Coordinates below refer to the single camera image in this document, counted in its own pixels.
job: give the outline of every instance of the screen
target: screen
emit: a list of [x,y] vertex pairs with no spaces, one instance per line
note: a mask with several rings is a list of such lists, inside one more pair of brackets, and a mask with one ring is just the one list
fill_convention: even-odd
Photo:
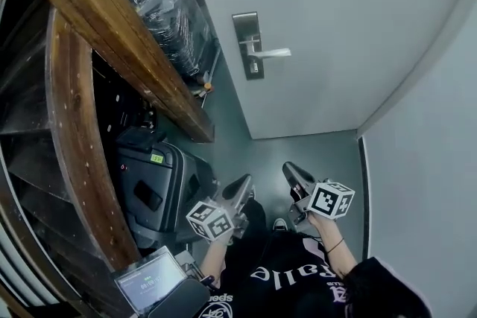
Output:
[[186,276],[169,253],[122,276],[118,285],[136,311],[167,296]]

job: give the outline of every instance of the shoe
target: shoe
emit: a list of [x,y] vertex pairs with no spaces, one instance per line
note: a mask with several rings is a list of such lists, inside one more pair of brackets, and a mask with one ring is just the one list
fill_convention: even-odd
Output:
[[255,194],[255,185],[252,185],[252,190],[250,191],[249,199],[255,200],[256,194]]
[[286,221],[279,217],[278,219],[275,220],[274,231],[288,231],[288,226],[286,225]]

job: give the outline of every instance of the hand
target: hand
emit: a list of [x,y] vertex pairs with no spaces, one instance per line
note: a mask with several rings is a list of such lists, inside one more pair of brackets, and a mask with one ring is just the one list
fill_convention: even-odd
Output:
[[227,233],[224,233],[223,235],[218,236],[218,238],[217,238],[217,240],[215,240],[215,242],[220,243],[220,244],[228,247],[230,239],[233,235],[233,232],[234,232],[234,229],[232,229],[231,231],[229,231]]
[[323,227],[329,224],[335,223],[335,221],[327,217],[321,216],[320,214],[316,214],[312,211],[307,212],[307,218],[310,224],[313,225],[316,229],[318,229],[318,231],[320,231],[320,229],[322,229]]

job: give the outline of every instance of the door handle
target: door handle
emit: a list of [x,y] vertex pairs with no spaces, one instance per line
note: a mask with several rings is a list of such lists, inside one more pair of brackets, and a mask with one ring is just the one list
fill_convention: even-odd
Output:
[[271,51],[255,52],[253,50],[253,43],[247,44],[247,55],[249,57],[255,57],[256,59],[271,59],[274,57],[287,57],[291,56],[291,51],[288,48],[272,49]]
[[288,48],[262,51],[262,36],[257,12],[232,15],[232,20],[236,29],[245,77],[248,80],[265,77],[262,62],[264,59],[291,56],[291,51]]

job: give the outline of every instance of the floor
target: floor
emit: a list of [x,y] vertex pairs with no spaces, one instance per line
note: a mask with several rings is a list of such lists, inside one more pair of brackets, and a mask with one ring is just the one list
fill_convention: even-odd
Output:
[[215,91],[208,95],[205,110],[215,123],[215,142],[193,143],[175,127],[168,128],[168,140],[210,163],[222,187],[243,174],[251,174],[256,199],[263,205],[270,226],[275,218],[286,216],[292,203],[282,174],[284,162],[296,163],[316,179],[329,177],[352,188],[356,191],[353,204],[338,225],[351,252],[361,258],[364,212],[356,132],[252,140],[223,57],[218,61],[212,83]]

